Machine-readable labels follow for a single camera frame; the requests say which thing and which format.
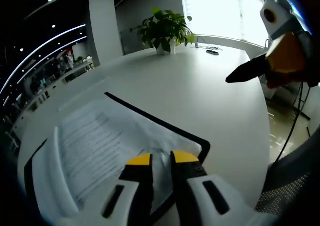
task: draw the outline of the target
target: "small black device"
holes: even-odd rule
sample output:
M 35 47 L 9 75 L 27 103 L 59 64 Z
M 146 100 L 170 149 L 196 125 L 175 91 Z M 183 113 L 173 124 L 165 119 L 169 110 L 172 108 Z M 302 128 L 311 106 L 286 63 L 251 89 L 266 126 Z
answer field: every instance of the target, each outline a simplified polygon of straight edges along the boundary
M 214 55 L 219 55 L 219 52 L 213 51 L 213 50 L 207 50 L 206 52 L 214 54 Z

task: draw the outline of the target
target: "bright window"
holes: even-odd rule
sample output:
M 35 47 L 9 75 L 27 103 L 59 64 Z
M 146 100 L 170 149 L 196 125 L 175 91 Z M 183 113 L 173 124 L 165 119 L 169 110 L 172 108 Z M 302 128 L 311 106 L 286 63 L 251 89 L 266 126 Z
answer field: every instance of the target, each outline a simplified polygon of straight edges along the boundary
M 264 0 L 184 0 L 195 34 L 242 39 L 265 46 L 269 37 L 260 16 Z

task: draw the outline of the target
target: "potted plant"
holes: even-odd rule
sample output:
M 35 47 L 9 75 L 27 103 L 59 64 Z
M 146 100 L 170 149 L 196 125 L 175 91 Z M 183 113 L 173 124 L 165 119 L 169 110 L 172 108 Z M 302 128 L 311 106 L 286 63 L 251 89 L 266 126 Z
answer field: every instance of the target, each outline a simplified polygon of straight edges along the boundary
M 154 15 L 145 19 L 136 29 L 142 35 L 142 41 L 156 48 L 158 54 L 164 55 L 166 52 L 174 54 L 176 46 L 194 42 L 195 35 L 187 26 L 182 14 L 174 13 L 172 10 L 162 11 L 155 7 L 152 8 L 152 12 Z

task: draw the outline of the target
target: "floor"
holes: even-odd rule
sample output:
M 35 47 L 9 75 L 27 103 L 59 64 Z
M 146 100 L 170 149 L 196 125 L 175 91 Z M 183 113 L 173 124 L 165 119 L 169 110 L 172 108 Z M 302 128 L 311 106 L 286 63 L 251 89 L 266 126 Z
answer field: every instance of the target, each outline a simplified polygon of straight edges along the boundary
M 270 122 L 270 163 L 273 163 L 288 138 L 296 115 L 292 107 L 277 99 L 267 101 L 267 106 Z M 308 123 L 309 120 L 307 118 L 302 115 L 299 117 L 282 158 L 296 150 L 309 138 Z

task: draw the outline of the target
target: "paper sheet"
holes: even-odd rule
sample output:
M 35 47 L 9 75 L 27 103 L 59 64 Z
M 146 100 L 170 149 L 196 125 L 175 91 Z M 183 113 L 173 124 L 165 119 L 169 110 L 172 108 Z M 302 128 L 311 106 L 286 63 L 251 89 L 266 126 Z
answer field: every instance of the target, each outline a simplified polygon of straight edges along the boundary
M 201 151 L 197 143 L 107 96 L 74 112 L 57 130 L 61 168 L 80 210 L 95 188 L 120 176 L 130 159 L 152 153 L 154 212 L 172 193 L 171 151 L 180 149 L 196 156 Z M 46 143 L 44 147 L 47 146 L 54 147 L 55 144 Z

